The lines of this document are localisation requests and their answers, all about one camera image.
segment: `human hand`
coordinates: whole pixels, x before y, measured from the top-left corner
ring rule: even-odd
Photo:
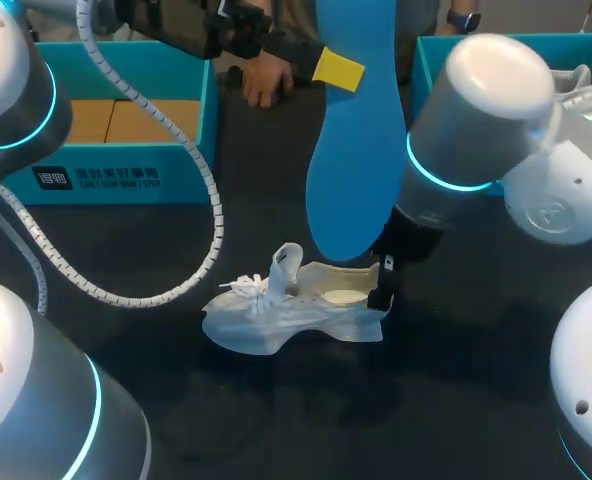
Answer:
[[[290,94],[294,89],[291,65],[267,52],[245,63],[243,71],[243,94],[250,106],[270,108],[274,105],[280,82]]]
[[[446,35],[464,35],[464,34],[458,28],[454,27],[453,25],[450,25],[449,23],[446,23],[445,25],[441,26],[438,29],[438,31],[436,32],[436,35],[446,36]]]

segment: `cyan led ring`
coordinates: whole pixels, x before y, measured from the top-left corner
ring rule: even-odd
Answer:
[[[92,367],[92,373],[94,374],[94,384],[96,386],[96,404],[94,406],[94,416],[92,417],[92,425],[89,428],[89,433],[87,434],[85,443],[83,443],[83,447],[80,449],[80,452],[76,457],[76,460],[74,460],[72,466],[69,467],[69,470],[62,478],[62,480],[72,480],[74,476],[78,473],[78,470],[80,470],[80,467],[83,464],[85,457],[89,453],[89,449],[91,448],[92,443],[94,442],[94,437],[96,437],[96,432],[98,431],[98,424],[100,422],[100,409],[103,403],[103,395],[101,393],[100,387],[100,378],[98,377],[98,371],[96,371],[94,363],[90,360],[89,357],[86,356],[86,358],[89,362],[89,365]]]
[[[565,440],[563,440],[563,436],[561,435],[560,432],[558,432],[558,438],[560,438],[560,443],[562,443],[563,448],[565,449],[565,453],[567,453],[567,456],[569,457],[569,459],[572,461],[572,463],[574,464],[574,466],[576,467],[576,469],[580,472],[580,474],[585,478],[585,480],[591,480],[591,478],[589,478],[589,475],[587,475],[585,473],[585,471],[580,468],[580,465],[578,465],[578,463],[576,462],[576,460],[574,460],[574,457],[572,457],[571,452],[569,451],[569,448],[567,448],[567,444],[565,443]]]
[[[49,107],[49,111],[47,112],[47,116],[45,117],[45,120],[43,120],[43,122],[38,126],[38,128],[36,128],[36,130],[34,130],[32,133],[30,133],[29,135],[27,135],[25,138],[14,142],[14,143],[10,143],[7,145],[1,145],[0,146],[0,150],[8,150],[10,148],[16,148],[20,145],[23,145],[24,143],[29,142],[32,138],[34,138],[36,135],[38,135],[43,128],[45,128],[45,126],[49,123],[49,120],[52,118],[52,115],[54,114],[54,110],[56,109],[56,79],[54,78],[54,73],[52,72],[52,69],[49,68],[49,65],[47,65],[47,63],[45,63],[45,65],[47,66],[47,70],[49,71],[49,75],[52,79],[52,104]]]
[[[425,178],[427,178],[432,183],[435,183],[436,185],[440,185],[441,187],[446,188],[448,190],[454,190],[456,192],[469,192],[469,193],[485,190],[486,188],[491,187],[494,184],[494,182],[487,182],[487,183],[483,183],[482,185],[475,185],[472,187],[466,187],[466,186],[461,186],[461,185],[454,185],[452,183],[448,183],[448,182],[445,182],[444,180],[441,180],[437,176],[435,176],[432,173],[430,173],[429,171],[427,171],[420,164],[420,162],[416,159],[416,155],[414,155],[414,152],[412,151],[411,135],[412,135],[411,132],[407,134],[407,154],[409,155],[409,159],[411,160],[414,167],[416,167],[416,170],[418,170]]]

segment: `shoelace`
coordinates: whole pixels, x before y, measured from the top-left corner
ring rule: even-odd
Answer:
[[[251,301],[251,312],[253,315],[263,315],[283,304],[285,295],[278,295],[267,290],[261,276],[255,274],[253,278],[245,275],[238,277],[234,282],[224,283],[221,287],[230,287],[232,291],[243,298]]]

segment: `white spiral cable wrap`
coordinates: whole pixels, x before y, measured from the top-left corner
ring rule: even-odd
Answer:
[[[78,31],[80,34],[80,38],[83,42],[83,46],[85,47],[85,50],[89,54],[90,58],[98,66],[98,68],[105,75],[105,77],[107,77],[107,79],[110,82],[116,85],[116,88],[123,92],[125,96],[127,96],[130,100],[142,107],[145,110],[145,112],[147,112],[147,114],[154,117],[158,122],[160,122],[174,136],[174,138],[178,140],[178,142],[191,155],[192,159],[194,160],[194,163],[201,172],[201,175],[205,182],[205,186],[207,187],[207,192],[209,194],[209,199],[212,205],[214,215],[214,236],[212,239],[209,252],[203,260],[201,266],[189,279],[165,293],[146,298],[129,298],[120,295],[114,295],[113,293],[107,292],[106,290],[103,290],[102,288],[94,285],[85,277],[83,277],[80,273],[78,273],[74,269],[74,267],[72,267],[67,262],[67,260],[65,260],[62,257],[62,255],[58,252],[58,250],[56,250],[54,245],[52,245],[52,243],[47,239],[47,237],[40,229],[36,221],[32,218],[31,214],[27,211],[27,209],[21,204],[18,198],[16,198],[16,196],[3,185],[0,185],[0,196],[5,201],[5,203],[7,203],[12,208],[14,213],[16,213],[16,215],[23,223],[25,228],[27,228],[28,232],[30,233],[38,247],[43,251],[47,258],[58,269],[58,271],[62,273],[66,278],[68,278],[74,285],[76,285],[82,291],[94,297],[95,299],[100,300],[101,302],[110,305],[115,305],[118,307],[156,307],[171,302],[172,300],[175,300],[179,296],[186,293],[190,288],[192,288],[200,280],[202,280],[203,277],[205,277],[205,275],[209,271],[209,269],[212,267],[216,258],[218,257],[218,253],[223,242],[223,207],[220,202],[220,195],[218,194],[218,189],[216,188],[216,183],[214,181],[212,172],[209,168],[209,165],[207,165],[207,162],[205,161],[203,155],[198,151],[198,148],[196,148],[196,144],[189,140],[185,136],[185,134],[183,134],[183,132],[181,132],[180,129],[176,125],[174,125],[174,123],[169,118],[167,118],[167,116],[164,113],[162,113],[158,108],[156,108],[156,106],[154,106],[146,97],[141,95],[127,82],[122,80],[120,76],[116,73],[116,71],[111,67],[111,65],[109,65],[109,63],[105,60],[103,55],[100,53],[98,44],[96,43],[94,35],[92,33],[92,6],[92,0],[78,0],[76,5],[76,19]],[[21,251],[24,252],[25,249],[21,248],[19,243],[17,243],[16,241],[15,243],[21,249]],[[39,279],[39,287],[42,285],[45,285],[44,275],[42,276],[42,280]]]
[[[40,264],[40,261],[34,254],[29,245],[23,240],[23,238],[14,230],[5,217],[0,213],[0,229],[7,235],[7,237],[12,241],[12,243],[18,248],[20,253],[23,254],[27,263],[34,272],[34,277],[36,277],[36,285],[38,288],[38,303],[36,306],[36,310],[38,313],[45,314],[47,312],[47,280],[45,279],[45,272],[43,271],[43,266]]]

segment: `wristwatch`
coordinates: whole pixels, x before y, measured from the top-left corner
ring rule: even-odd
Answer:
[[[467,35],[476,30],[480,25],[480,19],[480,13],[463,15],[462,13],[455,12],[451,8],[449,9],[449,12],[447,12],[447,23],[452,27],[456,27],[463,35]]]

